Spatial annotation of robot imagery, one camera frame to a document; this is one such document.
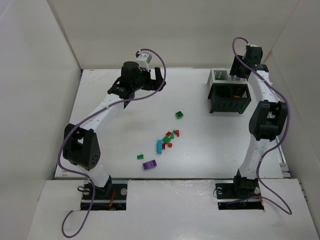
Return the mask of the green square lego brick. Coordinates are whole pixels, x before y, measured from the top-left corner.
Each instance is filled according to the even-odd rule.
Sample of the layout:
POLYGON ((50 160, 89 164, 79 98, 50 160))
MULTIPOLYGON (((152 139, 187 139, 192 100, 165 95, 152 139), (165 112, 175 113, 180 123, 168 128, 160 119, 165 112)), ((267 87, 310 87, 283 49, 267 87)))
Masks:
POLYGON ((178 111, 178 112, 175 113, 175 117, 176 117, 177 119, 181 119, 181 118, 184 117, 184 114, 183 114, 181 111, 178 111))

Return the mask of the cyan long lego brick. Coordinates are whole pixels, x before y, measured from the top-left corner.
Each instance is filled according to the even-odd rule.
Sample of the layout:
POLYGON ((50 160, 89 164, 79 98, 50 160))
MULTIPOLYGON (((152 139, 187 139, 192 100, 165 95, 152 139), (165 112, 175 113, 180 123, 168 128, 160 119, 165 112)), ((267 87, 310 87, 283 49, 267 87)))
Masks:
POLYGON ((160 139, 156 143, 156 153, 162 154, 162 151, 163 151, 163 141, 160 139))

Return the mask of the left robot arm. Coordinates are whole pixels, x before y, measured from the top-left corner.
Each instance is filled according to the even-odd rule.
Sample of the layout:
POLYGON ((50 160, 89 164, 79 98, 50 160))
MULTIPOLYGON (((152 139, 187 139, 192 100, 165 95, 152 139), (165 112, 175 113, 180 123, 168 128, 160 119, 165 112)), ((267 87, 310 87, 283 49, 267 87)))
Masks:
POLYGON ((69 123, 64 129, 62 157, 76 166, 78 174, 88 178, 94 188, 105 191, 111 177, 100 163, 101 147, 98 133, 112 118, 136 100, 139 90, 153 94, 163 89, 166 84, 165 73, 159 67, 151 71, 134 61, 126 61, 120 71, 120 77, 106 92, 101 103, 80 123, 69 123))

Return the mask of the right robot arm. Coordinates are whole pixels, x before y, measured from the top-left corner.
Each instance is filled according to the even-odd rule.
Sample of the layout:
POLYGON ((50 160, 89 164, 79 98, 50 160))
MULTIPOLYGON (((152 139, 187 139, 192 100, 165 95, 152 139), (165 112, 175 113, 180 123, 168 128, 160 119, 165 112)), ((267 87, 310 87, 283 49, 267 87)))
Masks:
POLYGON ((269 70, 261 64, 263 50, 247 44, 244 56, 236 55, 230 74, 248 80, 257 106, 249 120, 250 143, 242 165, 233 178, 231 194, 234 199, 257 196, 259 169, 271 143, 282 133, 288 106, 277 96, 269 79, 269 70))

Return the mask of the white slotted container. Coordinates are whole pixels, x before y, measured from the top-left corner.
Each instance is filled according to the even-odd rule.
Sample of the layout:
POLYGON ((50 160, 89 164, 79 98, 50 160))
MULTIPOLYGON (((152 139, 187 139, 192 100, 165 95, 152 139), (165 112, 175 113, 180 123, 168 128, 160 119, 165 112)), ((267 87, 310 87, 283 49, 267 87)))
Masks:
POLYGON ((245 78, 230 75, 229 68, 211 68, 207 80, 207 84, 247 84, 245 78))

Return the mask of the black slotted container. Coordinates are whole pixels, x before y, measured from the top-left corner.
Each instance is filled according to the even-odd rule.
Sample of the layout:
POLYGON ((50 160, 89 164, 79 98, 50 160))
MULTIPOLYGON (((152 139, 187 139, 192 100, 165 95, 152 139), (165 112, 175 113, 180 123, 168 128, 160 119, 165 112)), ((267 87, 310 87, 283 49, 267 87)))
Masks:
POLYGON ((247 84, 212 83, 207 97, 210 100, 209 113, 226 112, 243 114, 251 102, 247 84))

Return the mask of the small green lego brick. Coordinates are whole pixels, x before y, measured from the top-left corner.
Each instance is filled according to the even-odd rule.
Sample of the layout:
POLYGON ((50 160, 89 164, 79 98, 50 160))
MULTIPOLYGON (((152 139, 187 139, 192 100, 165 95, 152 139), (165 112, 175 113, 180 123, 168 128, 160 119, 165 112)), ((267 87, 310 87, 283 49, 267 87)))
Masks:
POLYGON ((140 155, 137 156, 137 159, 138 159, 138 160, 141 160, 141 159, 143 159, 143 158, 144 158, 144 155, 143 155, 143 154, 140 154, 140 155))

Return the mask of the purple flat lego brick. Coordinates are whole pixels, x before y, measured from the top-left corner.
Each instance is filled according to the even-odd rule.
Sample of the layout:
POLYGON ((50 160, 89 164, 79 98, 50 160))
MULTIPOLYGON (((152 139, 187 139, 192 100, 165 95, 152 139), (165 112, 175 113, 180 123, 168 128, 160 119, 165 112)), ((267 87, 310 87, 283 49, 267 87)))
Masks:
POLYGON ((146 170, 150 170, 150 169, 153 169, 153 168, 155 168, 156 166, 157 166, 157 162, 156 162, 156 160, 154 159, 154 160, 151 160, 151 161, 147 161, 147 162, 144 162, 143 164, 142 164, 142 166, 143 166, 143 169, 146 171, 146 170))

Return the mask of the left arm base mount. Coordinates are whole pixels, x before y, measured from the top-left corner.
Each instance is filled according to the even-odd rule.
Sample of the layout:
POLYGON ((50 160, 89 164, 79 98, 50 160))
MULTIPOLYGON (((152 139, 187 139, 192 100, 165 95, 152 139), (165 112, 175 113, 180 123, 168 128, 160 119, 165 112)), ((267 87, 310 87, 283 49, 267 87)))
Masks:
MULTIPOLYGON (((89 209, 93 186, 85 181, 84 185, 78 186, 77 190, 81 193, 80 209, 86 211, 89 209)), ((127 208, 128 180, 113 179, 108 183, 106 189, 96 188, 92 211, 125 211, 127 208)))

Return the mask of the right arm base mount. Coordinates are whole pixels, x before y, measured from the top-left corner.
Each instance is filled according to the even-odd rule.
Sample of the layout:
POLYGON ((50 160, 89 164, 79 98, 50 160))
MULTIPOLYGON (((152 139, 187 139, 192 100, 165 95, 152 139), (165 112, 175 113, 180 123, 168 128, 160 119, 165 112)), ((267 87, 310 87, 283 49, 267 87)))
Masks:
POLYGON ((213 195, 219 210, 264 210, 258 179, 234 176, 233 180, 218 180, 213 195))

